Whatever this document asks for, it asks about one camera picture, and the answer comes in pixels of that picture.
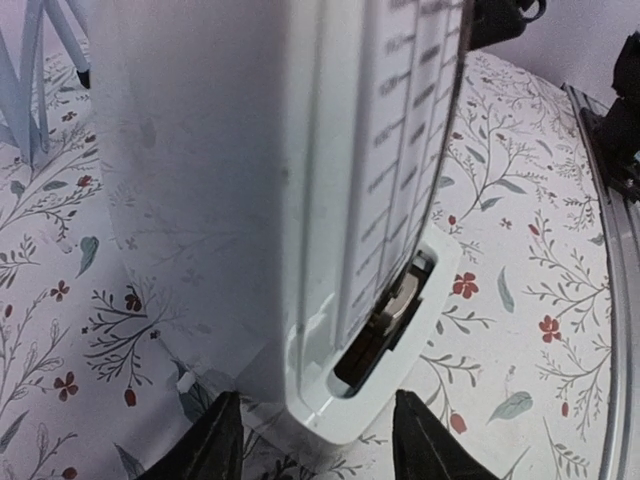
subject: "silver metal strip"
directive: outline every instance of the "silver metal strip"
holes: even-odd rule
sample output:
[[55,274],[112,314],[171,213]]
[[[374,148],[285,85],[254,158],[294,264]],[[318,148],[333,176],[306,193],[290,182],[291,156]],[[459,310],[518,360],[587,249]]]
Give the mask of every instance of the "silver metal strip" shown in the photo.
[[587,150],[600,210],[611,284],[611,386],[607,431],[602,452],[600,480],[640,477],[640,424],[636,405],[640,398],[640,211],[615,190],[604,185],[595,163],[594,151],[580,116],[582,108],[603,114],[605,109],[584,93],[565,85]]

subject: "black object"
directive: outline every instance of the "black object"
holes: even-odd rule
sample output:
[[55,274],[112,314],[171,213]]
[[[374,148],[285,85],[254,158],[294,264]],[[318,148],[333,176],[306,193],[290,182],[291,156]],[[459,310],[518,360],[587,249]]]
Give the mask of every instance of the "black object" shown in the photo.
[[[533,17],[525,17],[522,12],[535,1],[538,12]],[[469,49],[477,50],[519,37],[527,24],[539,19],[546,8],[546,0],[475,0]]]
[[87,70],[86,72],[76,71],[76,73],[78,74],[78,80],[80,80],[80,83],[82,84],[82,86],[86,89],[90,89],[91,88],[91,70]]
[[393,412],[396,480],[498,480],[476,462],[413,392],[398,390]]
[[604,182],[631,201],[640,200],[640,33],[627,37],[613,71],[620,98],[605,117],[580,115]]
[[224,392],[138,480],[241,480],[243,439],[240,396]]

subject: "flower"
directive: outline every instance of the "flower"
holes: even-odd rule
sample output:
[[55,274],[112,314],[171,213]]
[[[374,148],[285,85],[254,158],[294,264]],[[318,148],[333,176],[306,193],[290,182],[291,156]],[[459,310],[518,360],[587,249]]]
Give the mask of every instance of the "flower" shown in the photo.
[[562,339],[562,334],[559,332],[560,323],[555,318],[551,318],[549,315],[545,315],[544,322],[540,322],[538,324],[540,330],[544,332],[542,336],[542,341],[544,343],[551,343],[551,341],[555,338],[556,340]]
[[55,388],[56,390],[60,390],[58,398],[61,401],[66,402],[67,398],[69,398],[69,395],[75,395],[76,393],[78,393],[78,386],[74,385],[74,381],[75,375],[73,375],[73,372],[68,372],[65,381],[62,381],[62,379],[58,377],[53,382],[53,388]]
[[140,310],[142,310],[142,301],[140,300],[140,297],[136,293],[135,289],[131,286],[129,286],[129,288],[131,289],[131,293],[127,294],[124,297],[124,301],[127,302],[127,310],[139,312]]
[[70,122],[71,120],[73,120],[74,117],[77,117],[78,114],[76,112],[67,112],[65,115],[62,116],[62,121],[63,122]]
[[464,418],[459,413],[452,413],[451,418],[449,418],[449,423],[451,423],[451,428],[453,428],[458,434],[462,434],[467,431],[467,424],[464,423]]
[[473,273],[467,272],[463,276],[456,275],[456,279],[453,282],[453,293],[456,295],[462,294],[463,298],[469,299],[474,293],[478,293],[478,286],[474,280],[476,276]]
[[78,186],[81,188],[88,187],[91,183],[91,175],[84,175],[78,179]]
[[124,391],[124,401],[127,403],[127,407],[136,406],[136,392],[132,388],[127,388]]
[[77,476],[78,472],[73,467],[67,467],[64,469],[64,472],[62,472],[62,478],[64,478],[65,480],[73,480]]
[[64,295],[69,293],[70,287],[65,285],[64,280],[58,282],[58,288],[52,288],[49,295],[56,297],[56,302],[61,302]]

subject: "floral tablecloth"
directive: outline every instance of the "floral tablecloth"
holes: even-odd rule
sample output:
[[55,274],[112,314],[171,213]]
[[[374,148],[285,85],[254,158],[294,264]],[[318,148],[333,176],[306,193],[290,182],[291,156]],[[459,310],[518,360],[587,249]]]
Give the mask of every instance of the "floral tablecloth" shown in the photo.
[[[547,82],[484,53],[467,63],[433,212],[464,258],[405,387],[500,478],[596,478],[611,303],[576,121]],[[0,145],[2,470],[6,480],[134,479],[211,398],[198,384],[178,392],[180,366],[140,293],[154,279],[121,264],[107,202],[131,192],[103,191],[89,93],[63,54],[47,59],[45,78],[47,166],[30,172]],[[391,412],[315,478],[392,478]],[[245,477],[314,474],[247,431]]]

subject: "black rubber foot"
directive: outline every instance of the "black rubber foot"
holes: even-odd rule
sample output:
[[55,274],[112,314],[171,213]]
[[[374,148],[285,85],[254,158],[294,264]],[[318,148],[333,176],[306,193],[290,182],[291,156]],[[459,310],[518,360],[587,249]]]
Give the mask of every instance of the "black rubber foot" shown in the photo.
[[89,77],[90,73],[91,70],[87,70],[86,72],[78,72],[78,79],[80,80],[82,86],[86,89],[91,88],[91,79]]

